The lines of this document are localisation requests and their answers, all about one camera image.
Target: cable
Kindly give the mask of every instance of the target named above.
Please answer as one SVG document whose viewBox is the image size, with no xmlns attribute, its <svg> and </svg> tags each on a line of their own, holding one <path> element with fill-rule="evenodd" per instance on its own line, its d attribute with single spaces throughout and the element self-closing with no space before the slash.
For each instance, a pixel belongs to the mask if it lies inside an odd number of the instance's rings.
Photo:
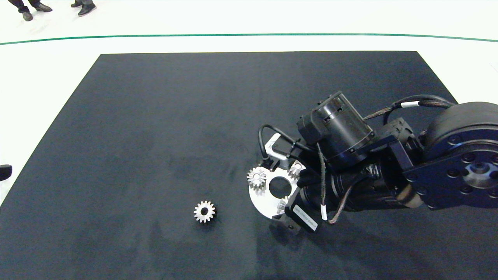
<svg viewBox="0 0 498 280">
<path fill-rule="evenodd" d="M 325 189 L 325 159 L 323 158 L 323 153 L 322 149 L 320 148 L 320 144 L 316 143 L 316 147 L 318 148 L 318 157 L 320 158 L 321 177 L 322 177 L 321 181 L 322 190 L 320 192 L 320 196 L 322 198 L 322 205 L 325 205 L 325 196 L 327 192 L 327 190 Z"/>
<path fill-rule="evenodd" d="M 334 217 L 332 217 L 332 219 L 327 221 L 329 224 L 333 225 L 333 224 L 337 223 L 339 216 L 341 215 L 342 211 L 344 210 L 344 207 L 346 205 L 346 201 L 349 197 L 349 194 L 351 193 L 351 190 L 353 189 L 353 187 L 356 184 L 358 184 L 359 182 L 361 182 L 367 178 L 368 177 L 365 177 L 365 175 L 362 173 L 358 173 L 358 175 L 356 175 L 356 177 L 353 179 L 353 182 L 351 183 L 351 185 L 348 187 L 348 189 L 344 193 L 344 196 L 341 199 L 341 202 L 339 202 L 339 205 L 337 206 L 336 214 L 334 215 Z"/>
<path fill-rule="evenodd" d="M 285 132 L 283 132 L 282 130 L 274 127 L 274 126 L 271 126 L 271 125 L 262 125 L 258 132 L 257 132 L 257 139 L 258 139 L 258 142 L 259 142 L 259 149 L 261 150 L 261 155 L 263 156 L 263 159 L 268 159 L 269 156 L 268 156 L 268 153 L 266 152 L 266 148 L 264 147 L 264 143 L 263 143 L 263 129 L 264 128 L 269 128 L 277 133 L 280 134 L 280 136 L 286 140 L 287 142 L 291 143 L 291 144 L 294 144 L 296 145 L 296 147 L 300 148 L 301 150 L 305 150 L 305 151 L 308 151 L 308 152 L 313 152 L 315 153 L 316 151 L 306 145 L 303 145 L 299 142 L 296 142 L 294 139 L 292 139 L 289 135 L 287 135 Z"/>
<path fill-rule="evenodd" d="M 318 148 L 318 157 L 320 158 L 320 166 L 321 166 L 321 191 L 320 196 L 322 198 L 322 202 L 320 203 L 320 212 L 322 213 L 322 220 L 326 221 L 327 218 L 327 205 L 325 205 L 325 197 L 327 195 L 327 189 L 325 188 L 325 159 L 323 158 L 322 149 L 320 148 L 320 144 L 317 142 L 316 147 Z"/>
<path fill-rule="evenodd" d="M 409 108 L 417 106 L 449 108 L 453 105 L 455 104 L 437 95 L 428 95 L 428 94 L 413 95 L 402 98 L 392 103 L 391 106 L 382 108 L 377 112 L 366 116 L 364 120 L 369 120 L 375 117 L 383 116 L 382 123 L 386 125 L 389 120 L 389 115 L 392 113 L 392 111 L 397 110 L 399 108 Z"/>
</svg>

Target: green line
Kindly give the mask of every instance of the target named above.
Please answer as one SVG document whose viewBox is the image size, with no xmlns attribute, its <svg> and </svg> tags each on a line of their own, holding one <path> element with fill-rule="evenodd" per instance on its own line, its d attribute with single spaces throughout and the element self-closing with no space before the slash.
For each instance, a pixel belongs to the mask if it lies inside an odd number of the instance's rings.
<svg viewBox="0 0 498 280">
<path fill-rule="evenodd" d="M 94 38 L 130 38 L 130 37 L 236 37 L 236 36 L 395 36 L 395 37 L 423 37 L 423 38 L 441 38 L 441 39 L 456 39 L 470 41 L 484 41 L 498 43 L 498 40 L 453 37 L 453 36 L 437 36 L 437 35 L 417 35 L 417 34 L 384 34 L 384 33 L 234 33 L 234 34 L 149 34 L 149 35 L 99 35 L 99 36 L 80 36 L 80 37 L 61 37 L 48 38 L 38 40 L 26 40 L 0 43 L 0 45 L 11 45 L 21 43 L 33 43 L 56 40 L 71 40 L 71 39 L 94 39 Z"/>
</svg>

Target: white label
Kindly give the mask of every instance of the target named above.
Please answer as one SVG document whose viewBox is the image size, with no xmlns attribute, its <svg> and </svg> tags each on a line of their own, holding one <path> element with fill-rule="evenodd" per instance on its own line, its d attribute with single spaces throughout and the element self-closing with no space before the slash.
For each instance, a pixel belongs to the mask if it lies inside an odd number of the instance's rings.
<svg viewBox="0 0 498 280">
<path fill-rule="evenodd" d="M 311 219 L 311 217 L 306 214 L 306 212 L 304 212 L 301 207 L 296 205 L 294 206 L 294 209 L 292 209 L 292 211 L 294 211 L 294 213 L 296 213 L 297 216 L 299 216 L 299 218 L 301 218 L 301 220 L 303 220 L 312 230 L 316 230 L 318 224 L 313 219 Z"/>
</svg>

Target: metal gear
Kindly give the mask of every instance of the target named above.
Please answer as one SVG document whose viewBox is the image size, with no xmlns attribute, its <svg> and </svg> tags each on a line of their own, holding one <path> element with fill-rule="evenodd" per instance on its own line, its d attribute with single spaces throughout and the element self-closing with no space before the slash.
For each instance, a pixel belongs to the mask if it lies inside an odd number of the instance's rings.
<svg viewBox="0 0 498 280">
<path fill-rule="evenodd" d="M 289 168 L 289 176 L 293 179 L 297 179 L 299 177 L 299 173 L 305 169 L 304 165 L 296 160 Z"/>
<path fill-rule="evenodd" d="M 195 220 L 199 221 L 199 223 L 209 222 L 214 218 L 214 215 L 216 214 L 215 210 L 216 208 L 211 201 L 201 201 L 201 203 L 197 203 L 197 207 L 195 207 Z"/>
<path fill-rule="evenodd" d="M 248 172 L 247 178 L 250 188 L 254 190 L 263 189 L 266 182 L 265 169 L 261 166 L 255 167 Z"/>
<path fill-rule="evenodd" d="M 282 214 L 285 211 L 285 206 L 289 202 L 289 197 L 286 195 L 282 198 L 277 205 L 277 214 Z"/>
</svg>

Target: white cable tie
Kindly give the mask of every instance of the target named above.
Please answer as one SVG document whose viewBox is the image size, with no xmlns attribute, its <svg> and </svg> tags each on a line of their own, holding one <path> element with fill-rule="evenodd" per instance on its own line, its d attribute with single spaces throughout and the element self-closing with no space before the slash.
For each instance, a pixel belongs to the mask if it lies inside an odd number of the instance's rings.
<svg viewBox="0 0 498 280">
<path fill-rule="evenodd" d="M 322 212 L 322 220 L 327 220 L 327 207 L 325 205 L 320 204 L 320 211 Z"/>
<path fill-rule="evenodd" d="M 402 108 L 411 108 L 411 107 L 418 107 L 420 106 L 418 103 L 420 101 L 412 101 L 412 102 L 401 102 L 401 107 Z"/>
</svg>

